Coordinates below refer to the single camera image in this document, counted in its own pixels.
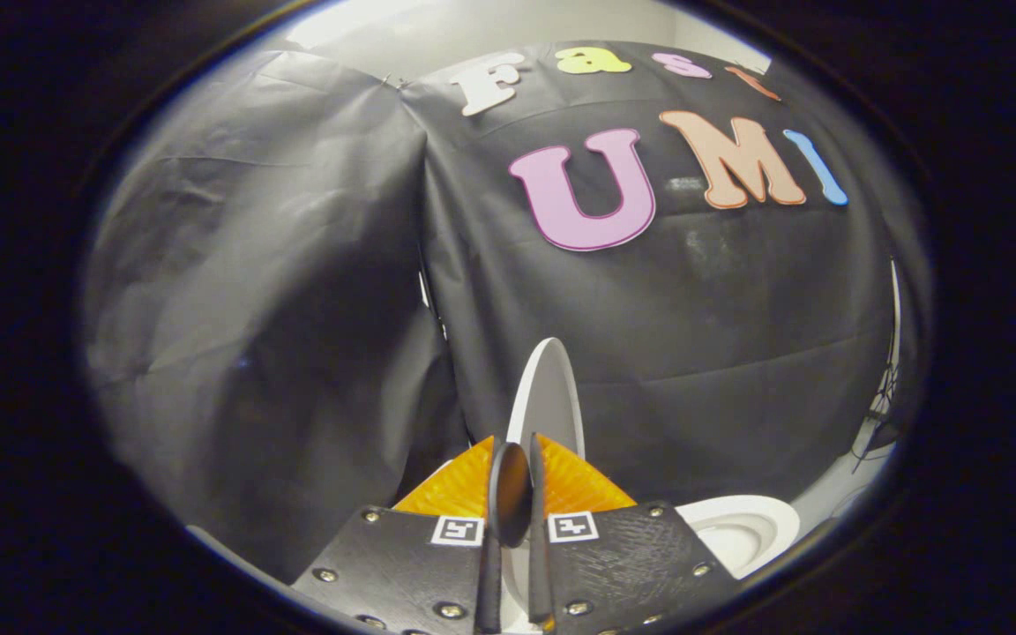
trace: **metal rivet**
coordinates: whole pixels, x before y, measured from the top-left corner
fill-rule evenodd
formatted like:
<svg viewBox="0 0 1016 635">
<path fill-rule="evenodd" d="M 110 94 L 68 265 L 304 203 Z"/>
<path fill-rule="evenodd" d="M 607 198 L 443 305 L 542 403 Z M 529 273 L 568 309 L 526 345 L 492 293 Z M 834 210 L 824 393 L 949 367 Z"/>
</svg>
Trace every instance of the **metal rivet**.
<svg viewBox="0 0 1016 635">
<path fill-rule="evenodd" d="M 375 619 L 375 618 L 372 618 L 370 615 L 357 615 L 356 619 L 358 619 L 359 622 L 362 622 L 364 624 L 370 624 L 371 626 L 374 626 L 375 628 L 383 628 L 383 630 L 386 630 L 386 625 L 383 624 L 383 620 L 382 619 Z"/>
<path fill-rule="evenodd" d="M 311 575 L 314 575 L 321 582 L 335 582 L 339 578 L 330 568 L 314 568 L 311 570 Z"/>
<path fill-rule="evenodd" d="M 585 601 L 585 599 L 580 599 L 579 601 L 567 605 L 568 615 L 585 615 L 592 611 L 593 606 L 591 606 L 590 602 Z"/>
<path fill-rule="evenodd" d="M 441 602 L 436 607 L 437 614 L 444 619 L 462 619 L 464 618 L 464 608 L 460 605 L 454 605 L 452 602 Z"/>
</svg>

